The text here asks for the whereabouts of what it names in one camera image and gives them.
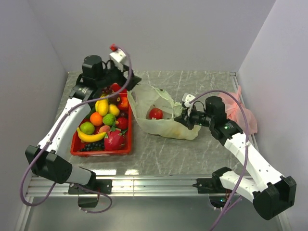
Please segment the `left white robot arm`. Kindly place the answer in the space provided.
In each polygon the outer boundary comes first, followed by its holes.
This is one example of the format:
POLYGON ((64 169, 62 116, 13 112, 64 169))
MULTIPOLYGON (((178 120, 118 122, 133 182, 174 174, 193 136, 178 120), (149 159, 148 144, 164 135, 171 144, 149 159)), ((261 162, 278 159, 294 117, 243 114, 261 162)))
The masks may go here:
POLYGON ((39 144, 27 147, 25 154, 29 167, 24 174, 32 172, 59 184, 79 184, 85 193, 94 192, 97 188, 95 173, 69 163, 64 153, 104 87, 117 83, 121 87, 116 92, 119 94, 133 89, 140 80, 134 76, 130 56, 126 53, 117 55, 113 52, 107 62, 98 55, 87 56, 61 115, 39 144))

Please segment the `green avocado print plastic bag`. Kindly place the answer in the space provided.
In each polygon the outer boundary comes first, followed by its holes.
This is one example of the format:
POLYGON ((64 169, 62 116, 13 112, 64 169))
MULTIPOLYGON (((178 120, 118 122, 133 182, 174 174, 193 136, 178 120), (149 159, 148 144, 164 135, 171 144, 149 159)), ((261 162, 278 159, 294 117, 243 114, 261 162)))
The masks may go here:
POLYGON ((128 102, 137 124, 146 133, 165 138, 193 140, 201 129, 199 125, 195 125, 189 130, 174 120, 180 116, 183 108, 166 90, 148 84, 136 85, 128 92, 128 102), (150 111, 155 108, 162 111, 161 119, 150 119, 150 111))

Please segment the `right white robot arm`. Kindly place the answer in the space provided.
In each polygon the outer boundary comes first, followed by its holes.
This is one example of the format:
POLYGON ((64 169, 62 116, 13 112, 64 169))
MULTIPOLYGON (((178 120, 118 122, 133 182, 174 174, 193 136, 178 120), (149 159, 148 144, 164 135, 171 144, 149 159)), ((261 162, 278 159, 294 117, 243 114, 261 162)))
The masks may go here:
POLYGON ((196 109, 193 105, 195 101, 191 94, 184 94, 184 109, 174 120, 189 130, 196 125, 208 127, 212 136, 240 161, 252 177, 252 180, 248 180, 230 168, 223 167, 213 172, 210 179, 196 180, 193 186, 198 193, 235 191, 252 202, 256 212, 265 220, 292 207, 295 202, 296 181, 272 167, 247 140, 247 135, 236 122, 227 119, 223 100, 218 96, 208 97, 203 111, 196 109))

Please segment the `red fake apple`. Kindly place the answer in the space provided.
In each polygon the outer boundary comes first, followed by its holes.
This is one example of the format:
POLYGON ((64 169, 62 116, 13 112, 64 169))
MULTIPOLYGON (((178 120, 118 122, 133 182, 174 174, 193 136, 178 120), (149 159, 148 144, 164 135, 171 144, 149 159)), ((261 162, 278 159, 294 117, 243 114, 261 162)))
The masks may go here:
POLYGON ((159 120, 163 118, 163 112, 159 108, 153 108, 149 112, 149 119, 159 120))

